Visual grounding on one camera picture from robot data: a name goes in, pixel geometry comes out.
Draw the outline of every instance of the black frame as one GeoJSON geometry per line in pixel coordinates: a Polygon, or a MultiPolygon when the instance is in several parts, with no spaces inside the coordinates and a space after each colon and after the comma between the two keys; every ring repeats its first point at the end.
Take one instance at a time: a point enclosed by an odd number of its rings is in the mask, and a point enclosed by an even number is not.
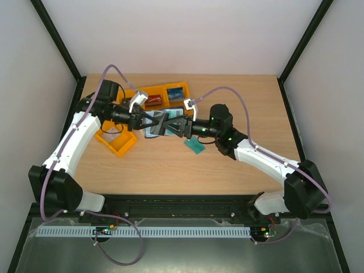
{"type": "MultiPolygon", "coordinates": [[[[86,82],[86,76],[82,76],[75,63],[73,62],[65,44],[63,43],[55,25],[52,22],[46,8],[44,7],[42,0],[30,0],[33,4],[36,12],[38,13],[40,19],[44,23],[48,33],[53,39],[56,47],[58,48],[60,54],[65,60],[68,68],[70,69],[73,77],[77,82],[75,88],[75,93],[72,98],[72,102],[67,114],[67,118],[62,130],[61,139],[67,131],[69,125],[71,124],[73,114],[75,112],[76,104],[79,102],[82,91],[86,82]]],[[[291,106],[287,98],[287,93],[284,88],[284,83],[287,80],[289,74],[292,72],[295,64],[297,63],[299,57],[303,53],[305,47],[310,41],[311,37],[315,33],[316,28],[319,26],[326,12],[330,8],[333,0],[322,0],[320,6],[318,7],[315,15],[313,16],[310,24],[308,25],[305,33],[300,39],[296,49],[294,50],[290,60],[288,61],[284,71],[281,76],[277,78],[279,88],[282,94],[282,99],[284,106],[286,107],[289,123],[293,132],[293,137],[297,146],[297,151],[300,156],[300,160],[305,160],[305,154],[302,147],[301,139],[296,127],[296,123],[292,114],[291,106]]],[[[116,204],[118,208],[125,210],[130,215],[130,218],[160,218],[169,217],[173,213],[174,217],[178,218],[196,218],[199,216],[201,218],[224,218],[228,221],[234,223],[243,223],[249,226],[264,226],[267,225],[267,221],[262,221],[259,224],[252,222],[248,215],[241,213],[241,207],[246,206],[247,202],[251,200],[253,195],[207,195],[207,196],[142,196],[142,195],[107,195],[106,198],[111,200],[112,204],[116,204]]],[[[51,214],[55,212],[52,208],[46,208],[45,212],[51,214]]],[[[40,217],[38,204],[32,204],[30,212],[26,219],[24,228],[19,238],[19,242],[16,246],[13,259],[11,261],[8,272],[15,272],[18,265],[20,255],[27,238],[29,228],[34,217],[40,217]]],[[[60,215],[60,217],[79,217],[78,213],[67,213],[67,215],[60,215]]],[[[289,214],[284,214],[284,218],[290,218],[289,214]]],[[[342,272],[350,272],[348,264],[346,262],[344,252],[338,238],[335,224],[331,217],[331,214],[313,214],[311,218],[324,218],[328,224],[330,235],[334,242],[334,247],[341,265],[342,272]]]]}

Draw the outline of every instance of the red object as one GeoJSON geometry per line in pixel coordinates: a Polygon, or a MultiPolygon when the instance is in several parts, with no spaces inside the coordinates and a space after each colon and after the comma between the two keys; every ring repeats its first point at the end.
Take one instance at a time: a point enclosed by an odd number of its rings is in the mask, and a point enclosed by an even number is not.
{"type": "Polygon", "coordinates": [[[161,95],[150,95],[145,103],[146,106],[160,105],[162,104],[161,95]]]}

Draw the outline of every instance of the wooden table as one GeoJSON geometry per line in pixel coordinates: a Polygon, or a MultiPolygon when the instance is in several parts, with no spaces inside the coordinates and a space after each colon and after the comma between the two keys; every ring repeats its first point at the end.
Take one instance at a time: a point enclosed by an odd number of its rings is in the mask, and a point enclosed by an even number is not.
{"type": "MultiPolygon", "coordinates": [[[[135,87],[186,81],[192,98],[218,86],[231,86],[246,101],[252,138],[259,145],[298,160],[282,95],[275,76],[248,75],[127,75],[135,87]]],[[[82,97],[94,92],[100,75],[89,75],[82,97]]],[[[106,79],[126,84],[118,75],[106,79]]],[[[198,104],[198,117],[208,118],[213,104],[226,104],[234,127],[246,133],[243,107],[234,93],[220,90],[198,104]]],[[[271,192],[280,184],[254,167],[221,155],[215,145],[206,145],[199,155],[177,136],[144,139],[118,158],[92,138],[77,167],[76,181],[92,192],[138,195],[244,195],[271,192]]]]}

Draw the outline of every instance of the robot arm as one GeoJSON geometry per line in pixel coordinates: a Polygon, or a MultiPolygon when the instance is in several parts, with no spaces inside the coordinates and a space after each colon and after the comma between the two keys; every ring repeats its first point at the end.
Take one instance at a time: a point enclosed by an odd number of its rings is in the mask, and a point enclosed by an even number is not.
{"type": "Polygon", "coordinates": [[[275,212],[291,212],[294,216],[305,219],[317,208],[325,198],[322,193],[302,175],[297,173],[290,165],[300,168],[314,178],[324,187],[322,178],[316,166],[306,160],[298,163],[294,160],[283,158],[277,154],[259,147],[279,158],[282,163],[273,160],[269,156],[258,152],[257,146],[252,146],[248,137],[233,127],[233,117],[226,105],[213,105],[208,120],[197,119],[197,108],[185,102],[186,107],[191,107],[195,114],[168,118],[168,113],[156,120],[150,117],[139,106],[146,100],[146,94],[138,92],[131,100],[124,99],[121,105],[111,103],[116,99],[95,100],[95,103],[84,121],[77,127],[78,121],[84,115],[90,104],[90,98],[82,99],[76,107],[76,113],[72,124],[64,135],[57,149],[43,164],[33,166],[29,171],[29,178],[37,201],[40,199],[41,188],[46,173],[50,166],[57,161],[48,182],[45,194],[45,204],[66,210],[91,210],[98,212],[104,205],[104,196],[83,190],[73,179],[78,161],[81,158],[88,142],[104,121],[113,121],[127,125],[127,129],[140,130],[146,127],[143,119],[152,120],[149,126],[158,126],[159,135],[164,135],[169,130],[179,137],[191,138],[192,135],[200,137],[214,137],[218,150],[234,160],[250,164],[277,180],[284,190],[275,193],[259,193],[252,200],[255,212],[270,214],[275,212]],[[57,156],[64,142],[67,142],[61,156],[57,156]]]}

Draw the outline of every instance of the white cable tray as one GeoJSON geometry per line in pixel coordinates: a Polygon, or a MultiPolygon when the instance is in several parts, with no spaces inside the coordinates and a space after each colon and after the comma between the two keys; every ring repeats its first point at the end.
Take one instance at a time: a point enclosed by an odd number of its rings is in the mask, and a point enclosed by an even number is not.
{"type": "MultiPolygon", "coordinates": [[[[249,227],[139,227],[144,238],[250,238],[249,227]]],[[[40,226],[36,237],[91,237],[95,226],[40,226]]],[[[131,226],[120,226],[99,237],[138,237],[131,226]]]]}

